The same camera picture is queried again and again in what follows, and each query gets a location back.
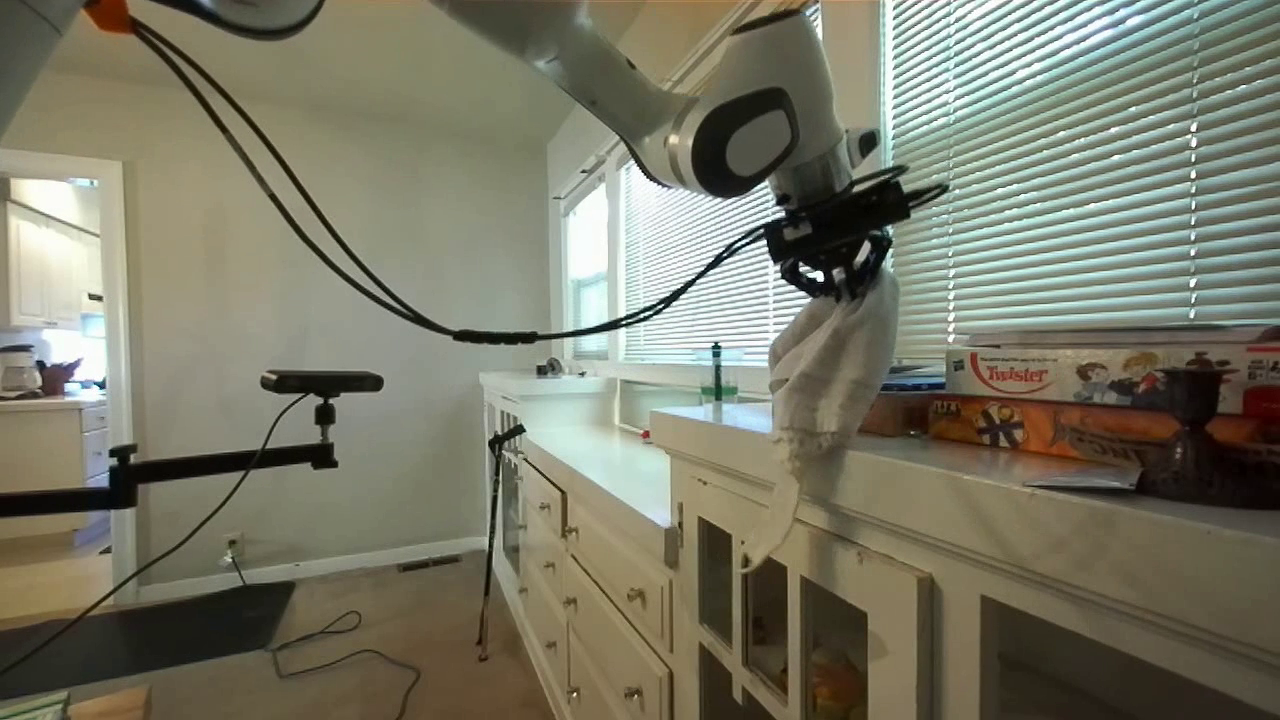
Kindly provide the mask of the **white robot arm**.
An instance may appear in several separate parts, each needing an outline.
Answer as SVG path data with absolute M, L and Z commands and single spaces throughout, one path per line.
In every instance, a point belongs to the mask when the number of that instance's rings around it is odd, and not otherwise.
M 907 190 L 902 164 L 856 170 L 881 135 L 838 123 L 800 7 L 735 24 L 692 88 L 659 88 L 586 19 L 586 0 L 431 2 L 608 123 L 651 183 L 714 198 L 769 183 L 778 207 L 769 255 L 802 294 L 867 294 L 890 222 L 943 195 L 943 183 Z

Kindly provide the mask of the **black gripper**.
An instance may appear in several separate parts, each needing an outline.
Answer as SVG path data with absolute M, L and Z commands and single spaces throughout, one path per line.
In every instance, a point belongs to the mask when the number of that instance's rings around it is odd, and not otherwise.
M 802 294 L 859 300 L 890 251 L 890 222 L 939 198 L 949 183 L 902 188 L 902 164 L 856 177 L 830 198 L 764 226 L 769 255 Z

